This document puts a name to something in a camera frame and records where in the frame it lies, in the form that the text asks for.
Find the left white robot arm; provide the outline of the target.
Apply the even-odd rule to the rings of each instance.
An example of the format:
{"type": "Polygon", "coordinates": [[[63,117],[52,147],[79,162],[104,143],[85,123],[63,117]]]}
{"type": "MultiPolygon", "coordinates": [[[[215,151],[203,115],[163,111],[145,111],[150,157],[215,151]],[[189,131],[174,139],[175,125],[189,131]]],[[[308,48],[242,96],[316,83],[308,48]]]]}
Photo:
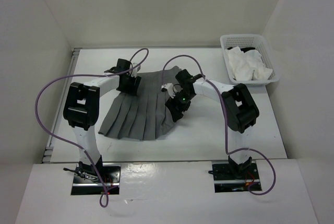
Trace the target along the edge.
{"type": "Polygon", "coordinates": [[[92,182],[104,175],[102,156],[97,147],[94,126],[99,118],[100,98],[112,90],[135,96],[141,81],[140,65],[118,59],[115,67],[102,77],[89,82],[70,84],[63,117],[72,127],[79,148],[79,168],[76,173],[92,182]]]}

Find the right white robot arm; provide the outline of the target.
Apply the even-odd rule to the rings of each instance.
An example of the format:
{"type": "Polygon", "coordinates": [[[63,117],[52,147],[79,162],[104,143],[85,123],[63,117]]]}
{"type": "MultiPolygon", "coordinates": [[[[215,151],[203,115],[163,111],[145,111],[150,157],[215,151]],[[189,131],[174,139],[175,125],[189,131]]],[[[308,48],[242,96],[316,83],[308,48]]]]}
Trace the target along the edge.
{"type": "Polygon", "coordinates": [[[196,96],[204,96],[221,104],[224,116],[225,152],[228,155],[229,174],[235,179],[241,178],[251,166],[252,157],[247,154],[248,148],[239,147],[229,151],[228,130],[242,136],[253,127],[259,117],[259,109],[245,84],[228,85],[207,79],[203,74],[191,75],[186,69],[175,76],[177,86],[169,82],[161,86],[169,98],[165,106],[170,111],[173,122],[184,116],[196,96]]]}

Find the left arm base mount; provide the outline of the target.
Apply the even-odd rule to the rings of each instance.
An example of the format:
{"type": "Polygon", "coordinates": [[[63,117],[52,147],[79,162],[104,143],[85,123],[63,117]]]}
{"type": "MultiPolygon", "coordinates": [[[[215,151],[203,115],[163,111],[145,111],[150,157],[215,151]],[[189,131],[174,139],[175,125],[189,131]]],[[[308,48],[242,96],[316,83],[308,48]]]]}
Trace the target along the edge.
{"type": "MultiPolygon", "coordinates": [[[[71,195],[101,195],[104,192],[98,176],[80,172],[79,165],[75,169],[63,168],[63,170],[74,174],[71,195]]],[[[102,168],[101,178],[109,195],[118,195],[120,193],[120,177],[120,166],[102,168]]]]}

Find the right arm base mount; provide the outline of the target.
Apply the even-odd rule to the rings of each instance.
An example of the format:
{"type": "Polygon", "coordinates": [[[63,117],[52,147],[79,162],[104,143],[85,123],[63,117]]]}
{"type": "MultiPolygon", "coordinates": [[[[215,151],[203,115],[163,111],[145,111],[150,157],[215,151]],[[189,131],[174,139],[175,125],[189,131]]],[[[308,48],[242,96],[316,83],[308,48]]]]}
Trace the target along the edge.
{"type": "Polygon", "coordinates": [[[227,161],[212,163],[212,168],[208,171],[213,177],[214,191],[216,193],[245,192],[248,187],[252,191],[261,191],[261,182],[257,165],[252,162],[250,167],[239,175],[234,175],[227,161]]]}

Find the grey pleated skirt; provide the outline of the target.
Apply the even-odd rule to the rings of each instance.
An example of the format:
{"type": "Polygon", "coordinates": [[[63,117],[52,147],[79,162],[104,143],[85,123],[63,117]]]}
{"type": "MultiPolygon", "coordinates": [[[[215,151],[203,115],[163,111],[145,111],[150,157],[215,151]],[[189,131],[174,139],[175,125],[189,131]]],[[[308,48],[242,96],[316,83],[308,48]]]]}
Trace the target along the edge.
{"type": "Polygon", "coordinates": [[[156,140],[175,126],[165,102],[168,93],[161,91],[164,82],[176,84],[174,66],[165,71],[140,73],[141,81],[135,96],[120,93],[106,114],[99,134],[115,139],[156,140]]]}

